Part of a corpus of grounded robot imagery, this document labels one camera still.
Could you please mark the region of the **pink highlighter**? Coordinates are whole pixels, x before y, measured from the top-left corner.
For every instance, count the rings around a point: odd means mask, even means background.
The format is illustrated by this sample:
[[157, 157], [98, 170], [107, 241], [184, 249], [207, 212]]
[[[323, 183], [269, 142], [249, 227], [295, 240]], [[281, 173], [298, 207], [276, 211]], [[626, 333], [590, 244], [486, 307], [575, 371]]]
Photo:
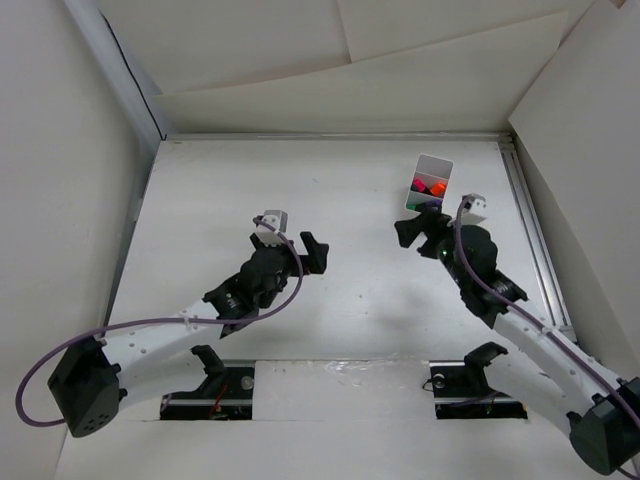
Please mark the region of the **pink highlighter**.
[[420, 179], [416, 178], [411, 184], [411, 190], [423, 193], [426, 190], [426, 185]]

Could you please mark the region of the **orange highlighter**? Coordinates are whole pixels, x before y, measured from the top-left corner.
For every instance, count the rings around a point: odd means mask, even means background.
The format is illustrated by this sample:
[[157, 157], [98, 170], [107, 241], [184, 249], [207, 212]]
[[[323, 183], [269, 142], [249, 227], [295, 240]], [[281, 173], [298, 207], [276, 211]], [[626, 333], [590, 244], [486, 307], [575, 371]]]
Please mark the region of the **orange highlighter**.
[[447, 189], [446, 183], [436, 183], [432, 187], [429, 188], [431, 195], [439, 198], [443, 198]]

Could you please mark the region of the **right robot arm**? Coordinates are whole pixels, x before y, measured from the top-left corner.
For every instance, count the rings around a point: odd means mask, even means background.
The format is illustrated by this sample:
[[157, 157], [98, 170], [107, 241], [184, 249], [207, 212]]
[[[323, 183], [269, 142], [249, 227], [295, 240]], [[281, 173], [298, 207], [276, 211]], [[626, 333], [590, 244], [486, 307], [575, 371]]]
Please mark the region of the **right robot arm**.
[[526, 292], [498, 269], [498, 248], [484, 228], [437, 209], [394, 228], [403, 248], [424, 235], [419, 254], [440, 261], [465, 307], [534, 365], [519, 367], [506, 347], [488, 342], [465, 356], [465, 387], [516, 399], [558, 428], [593, 471], [624, 474], [625, 464], [639, 454], [639, 379], [606, 368], [528, 309]]

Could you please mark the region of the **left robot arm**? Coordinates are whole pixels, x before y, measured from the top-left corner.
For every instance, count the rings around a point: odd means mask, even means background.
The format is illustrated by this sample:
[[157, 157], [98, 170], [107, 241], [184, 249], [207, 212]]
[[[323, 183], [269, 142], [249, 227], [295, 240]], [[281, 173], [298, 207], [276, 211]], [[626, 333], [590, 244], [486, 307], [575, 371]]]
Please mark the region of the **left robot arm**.
[[239, 271], [175, 317], [117, 324], [63, 347], [48, 379], [69, 433], [92, 435], [123, 409], [172, 393], [212, 396], [227, 369], [215, 344], [282, 311], [273, 304], [290, 279], [322, 275], [329, 247], [309, 232], [305, 254], [281, 235], [259, 228], [251, 257]]

